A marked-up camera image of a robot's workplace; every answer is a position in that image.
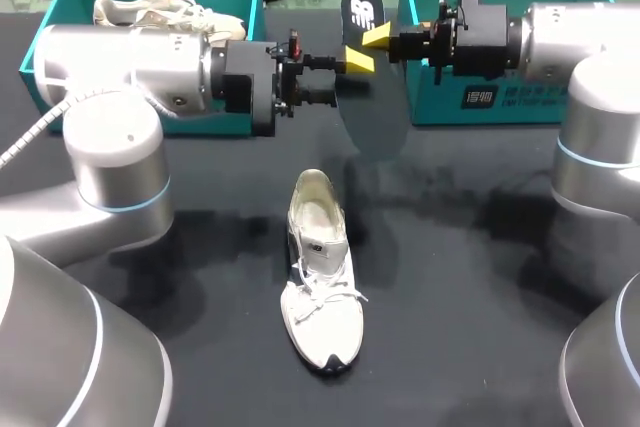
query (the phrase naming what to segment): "white cable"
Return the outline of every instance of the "white cable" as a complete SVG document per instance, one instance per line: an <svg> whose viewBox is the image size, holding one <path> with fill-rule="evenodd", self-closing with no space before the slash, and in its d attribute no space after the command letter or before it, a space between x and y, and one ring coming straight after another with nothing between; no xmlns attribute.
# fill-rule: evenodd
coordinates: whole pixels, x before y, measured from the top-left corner
<svg viewBox="0 0 640 427"><path fill-rule="evenodd" d="M64 84L63 86L69 87L68 82L60 82L58 84ZM143 91L140 88L134 88L130 85L123 84L117 87L99 87L95 89L89 89L85 91L78 91L80 93L72 94L69 93L65 97L62 102L59 102L54 107L52 107L46 114L44 114L40 120L38 120L33 126L27 130L22 137L20 137L11 147L9 147L2 155L0 155L0 170L6 167L13 159L17 157L17 155L22 152L27 145L33 142L38 135L40 135L49 125L51 125L56 119L62 116L67 110L71 107L78 105L84 100L94 97L96 95L110 94L114 92L124 92L127 90L134 90L142 94L147 102L156 109L160 114L165 117L178 118L178 114L170 111L166 107L164 107L160 102L158 102L150 93Z"/></svg>

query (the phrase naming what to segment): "shoe tongue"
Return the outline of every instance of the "shoe tongue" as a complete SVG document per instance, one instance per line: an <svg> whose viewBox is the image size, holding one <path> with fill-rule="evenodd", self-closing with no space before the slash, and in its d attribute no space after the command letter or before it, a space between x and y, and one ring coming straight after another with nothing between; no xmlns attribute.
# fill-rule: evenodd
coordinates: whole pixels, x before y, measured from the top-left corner
<svg viewBox="0 0 640 427"><path fill-rule="evenodd" d="M307 269L320 275L335 274L347 255L349 243L346 239L327 242L302 233L302 256Z"/></svg>

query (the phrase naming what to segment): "black tablecloth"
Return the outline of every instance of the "black tablecloth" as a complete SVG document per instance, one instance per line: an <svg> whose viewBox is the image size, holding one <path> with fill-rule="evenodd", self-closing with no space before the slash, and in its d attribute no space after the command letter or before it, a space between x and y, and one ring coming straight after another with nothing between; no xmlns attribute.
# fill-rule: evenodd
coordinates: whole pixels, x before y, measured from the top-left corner
<svg viewBox="0 0 640 427"><path fill-rule="evenodd" d="M267 21L317 53L339 43L337 11ZM18 66L39 22L0 16L0 150L37 119ZM556 128L416 130L398 79L379 82L395 98L300 108L273 139L167 140L171 235L67 269L165 343L171 426L567 425L562 346L637 271L637 228L556 208ZM307 168L336 185L370 300L359 359L337 379L305 368L279 306L286 212ZM0 172L0 194L70 178L61 139L43 136Z"/></svg>

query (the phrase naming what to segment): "cardboard box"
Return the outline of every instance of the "cardboard box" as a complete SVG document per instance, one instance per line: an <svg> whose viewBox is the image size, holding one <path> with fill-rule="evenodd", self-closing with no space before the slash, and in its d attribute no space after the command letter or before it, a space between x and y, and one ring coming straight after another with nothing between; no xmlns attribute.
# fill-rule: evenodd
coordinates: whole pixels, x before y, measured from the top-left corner
<svg viewBox="0 0 640 427"><path fill-rule="evenodd" d="M613 0L482 0L506 4L510 16L523 15L532 2L613 2ZM403 25L438 17L438 0L399 0L398 21ZM426 60L407 62L406 85L414 125L559 123L566 110L566 88L527 84L517 76L494 81L480 77L453 77L451 68L434 85L434 69ZM469 102L482 96L483 102Z"/></svg>

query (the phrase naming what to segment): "white robotic arm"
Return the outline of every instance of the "white robotic arm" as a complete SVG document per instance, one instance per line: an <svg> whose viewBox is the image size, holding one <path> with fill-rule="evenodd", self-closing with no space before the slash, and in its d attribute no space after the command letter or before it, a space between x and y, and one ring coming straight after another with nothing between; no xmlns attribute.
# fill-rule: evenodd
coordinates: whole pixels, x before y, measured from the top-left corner
<svg viewBox="0 0 640 427"><path fill-rule="evenodd" d="M365 34L389 60L426 58L440 83L454 76L568 85L552 192L581 215L640 222L640 4L532 4L522 18L504 5L440 1L438 19ZM381 41L385 35L388 39ZM585 320L561 355L559 386L574 427L640 425L640 276Z"/></svg>

